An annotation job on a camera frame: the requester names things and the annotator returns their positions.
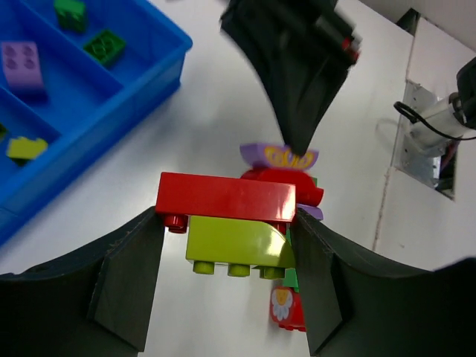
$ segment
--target lime green lego brick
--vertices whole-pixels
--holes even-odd
[[[282,278],[295,267],[286,238],[264,222],[192,216],[186,258],[194,262],[228,264],[228,275],[244,277],[253,266],[264,279]],[[212,274],[210,266],[202,274]]]
[[[8,130],[0,123],[0,143],[7,137]]]
[[[19,137],[10,140],[7,149],[7,156],[22,166],[29,160],[34,160],[42,152],[46,151],[48,143],[43,139],[30,140]]]

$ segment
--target white wall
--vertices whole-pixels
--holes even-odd
[[[416,34],[408,79],[441,97],[456,91],[456,73],[476,54],[425,20]],[[454,201],[392,169],[376,251],[427,269],[476,256],[475,154],[476,142],[460,145]]]
[[[420,19],[408,66],[407,79],[443,98],[457,91],[456,73],[476,56],[425,19]]]
[[[476,50],[476,1],[474,0],[362,0],[392,22],[411,7],[446,33]]]

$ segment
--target black cable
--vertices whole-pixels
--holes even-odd
[[[407,106],[406,104],[402,102],[396,102],[393,107],[397,110],[398,113],[403,115],[405,118],[407,118],[412,124],[415,124],[419,121],[422,122],[424,126],[429,128],[432,132],[436,132],[439,136],[443,136],[444,138],[454,140],[454,141],[470,141],[470,140],[476,140],[476,136],[472,138],[455,138],[454,136],[450,136],[448,134],[445,134],[444,132],[441,132],[440,130],[434,128],[428,121],[426,121],[420,114],[418,114],[416,111],[414,111],[410,106]]]

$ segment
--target red lego brick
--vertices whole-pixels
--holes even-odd
[[[187,216],[245,219],[279,225],[295,215],[295,186],[240,178],[162,173],[155,211],[175,233]]]
[[[271,292],[269,315],[282,329],[305,332],[303,305],[299,293],[285,286],[278,286]]]
[[[242,179],[267,182],[280,182],[296,186],[296,203],[308,206],[318,206],[322,201],[324,190],[316,187],[312,177],[302,171],[276,168],[257,168],[249,170],[241,176]]]

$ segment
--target lego flower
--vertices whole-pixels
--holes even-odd
[[[278,321],[288,318],[292,305],[292,293],[288,289],[275,289],[271,294],[273,315]]]

